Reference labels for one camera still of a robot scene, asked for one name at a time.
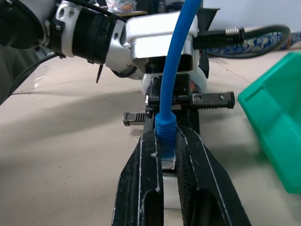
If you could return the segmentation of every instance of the white wall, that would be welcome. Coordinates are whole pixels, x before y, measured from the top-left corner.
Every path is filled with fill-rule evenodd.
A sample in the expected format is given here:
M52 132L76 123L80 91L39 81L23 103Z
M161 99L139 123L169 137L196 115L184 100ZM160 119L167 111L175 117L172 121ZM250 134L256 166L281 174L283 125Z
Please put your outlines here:
M301 31L301 0L204 0L205 8L221 8L210 29L285 24Z

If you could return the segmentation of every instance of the blue ethernet cable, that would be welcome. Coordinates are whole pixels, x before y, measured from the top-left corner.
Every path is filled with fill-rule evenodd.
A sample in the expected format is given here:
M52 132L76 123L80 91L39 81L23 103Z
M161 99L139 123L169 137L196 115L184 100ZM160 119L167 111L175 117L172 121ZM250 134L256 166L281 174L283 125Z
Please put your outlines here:
M161 84L160 112L155 118L156 134L164 144L162 148L163 159L175 156L177 127L176 116L171 111L174 82L185 40L201 2L202 0L186 0L184 2L166 57Z

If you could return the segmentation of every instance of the patterned fabric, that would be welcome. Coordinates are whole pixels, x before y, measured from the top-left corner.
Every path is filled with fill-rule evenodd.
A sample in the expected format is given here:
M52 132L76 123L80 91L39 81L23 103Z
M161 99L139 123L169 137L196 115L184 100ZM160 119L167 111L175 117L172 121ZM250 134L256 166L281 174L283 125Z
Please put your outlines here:
M270 46L274 45L276 42L280 40L281 36L282 33L274 32L274 33L263 35L259 38L246 40L241 45L235 45L226 48L210 48L207 51L208 53L218 53L223 55L258 52L265 48L270 48ZM301 47L301 32L292 33L288 42L280 49L290 49L293 45L297 43L300 44Z

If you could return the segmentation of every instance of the green plastic bin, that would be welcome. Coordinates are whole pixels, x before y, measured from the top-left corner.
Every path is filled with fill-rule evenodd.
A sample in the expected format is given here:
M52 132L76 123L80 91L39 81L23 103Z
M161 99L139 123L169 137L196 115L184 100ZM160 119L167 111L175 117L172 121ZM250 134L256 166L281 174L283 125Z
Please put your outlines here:
M238 102L289 193L301 193L301 52L287 54Z

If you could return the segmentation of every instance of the table surface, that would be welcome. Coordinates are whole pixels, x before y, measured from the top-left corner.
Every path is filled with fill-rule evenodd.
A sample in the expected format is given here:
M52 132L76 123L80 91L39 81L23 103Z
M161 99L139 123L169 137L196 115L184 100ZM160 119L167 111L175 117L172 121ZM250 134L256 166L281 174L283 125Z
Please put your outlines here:
M208 90L238 95L284 55L212 59ZM110 225L119 174L142 132L122 123L123 112L144 109L141 82L104 68L96 84L98 66L80 58L43 67L35 89L37 73L0 107L0 225ZM301 225L301 196L285 192L239 104L203 110L200 121L252 225ZM179 210L165 220L182 225Z

